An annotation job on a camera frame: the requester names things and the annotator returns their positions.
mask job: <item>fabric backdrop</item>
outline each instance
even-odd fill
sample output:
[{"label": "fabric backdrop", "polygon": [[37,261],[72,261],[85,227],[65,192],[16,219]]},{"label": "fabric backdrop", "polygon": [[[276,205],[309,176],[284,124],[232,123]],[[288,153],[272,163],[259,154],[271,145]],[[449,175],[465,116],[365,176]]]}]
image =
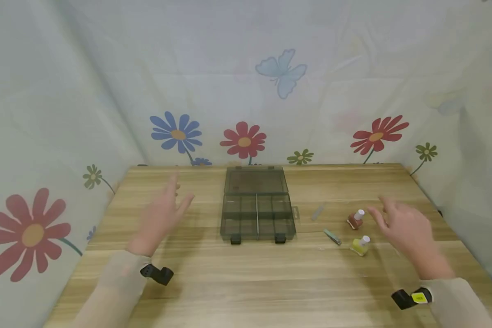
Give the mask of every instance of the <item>fabric backdrop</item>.
[{"label": "fabric backdrop", "polygon": [[0,327],[130,165],[383,162],[492,276],[492,0],[0,0]]}]

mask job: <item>sleeve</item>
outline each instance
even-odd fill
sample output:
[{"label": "sleeve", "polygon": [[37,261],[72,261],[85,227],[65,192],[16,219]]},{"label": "sleeve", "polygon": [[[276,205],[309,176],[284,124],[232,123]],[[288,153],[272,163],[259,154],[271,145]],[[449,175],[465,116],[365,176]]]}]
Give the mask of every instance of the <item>sleeve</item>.
[{"label": "sleeve", "polygon": [[441,328],[492,328],[492,319],[466,280],[421,281],[432,294],[430,310]]},{"label": "sleeve", "polygon": [[146,285],[140,269],[150,261],[128,251],[112,256],[71,328],[125,328]]}]

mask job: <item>nail polish bottle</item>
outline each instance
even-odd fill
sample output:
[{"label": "nail polish bottle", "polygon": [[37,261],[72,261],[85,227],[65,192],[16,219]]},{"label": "nail polish bottle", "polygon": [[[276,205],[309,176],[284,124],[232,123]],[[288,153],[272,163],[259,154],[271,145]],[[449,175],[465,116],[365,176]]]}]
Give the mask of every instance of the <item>nail polish bottle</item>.
[{"label": "nail polish bottle", "polygon": [[359,256],[364,256],[366,255],[366,252],[368,252],[368,243],[370,242],[370,237],[368,236],[363,236],[363,238],[355,238],[354,241],[352,242],[352,246],[350,249],[354,252],[357,253]]},{"label": "nail polish bottle", "polygon": [[350,227],[352,227],[353,230],[357,230],[363,225],[363,215],[364,211],[358,210],[356,213],[350,214],[346,222],[350,224]]}]

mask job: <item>hand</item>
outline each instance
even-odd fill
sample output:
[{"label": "hand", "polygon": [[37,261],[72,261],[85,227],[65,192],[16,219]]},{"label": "hand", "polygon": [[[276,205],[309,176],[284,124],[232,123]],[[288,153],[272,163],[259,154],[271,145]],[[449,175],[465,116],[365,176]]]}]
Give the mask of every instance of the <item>hand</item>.
[{"label": "hand", "polygon": [[143,210],[142,222],[135,236],[129,241],[127,251],[135,255],[151,257],[160,242],[182,220],[184,212],[190,207],[195,197],[187,194],[180,206],[175,204],[177,185],[177,173],[169,178],[168,185],[155,197],[155,199]]},{"label": "hand", "polygon": [[375,207],[368,207],[383,235],[414,265],[423,280],[455,277],[446,258],[439,252],[432,237],[430,221],[421,212],[391,198],[380,196],[385,221]]}]

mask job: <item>wood grain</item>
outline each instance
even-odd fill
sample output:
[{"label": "wood grain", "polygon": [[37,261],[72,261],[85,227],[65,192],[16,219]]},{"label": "wood grain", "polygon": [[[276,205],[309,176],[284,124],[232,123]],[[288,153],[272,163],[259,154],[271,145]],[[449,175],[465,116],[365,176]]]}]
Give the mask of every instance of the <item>wood grain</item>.
[{"label": "wood grain", "polygon": [[[381,207],[393,196],[422,211],[457,274],[468,280],[492,316],[492,281],[399,164],[286,166],[293,206],[301,219],[285,245],[244,241],[232,246],[219,235],[225,167],[132,167],[109,205],[47,328],[67,327],[87,300],[109,257],[124,249],[143,207],[179,172],[179,197],[195,194],[181,226],[153,256],[174,271],[167,287],[149,281],[129,327],[436,327],[428,307],[401,311],[390,298],[418,287],[411,265],[378,231],[369,215],[359,231],[346,223],[359,208]],[[324,210],[316,221],[311,215]],[[343,244],[333,243],[328,228]],[[369,235],[367,256],[349,250]]]}]

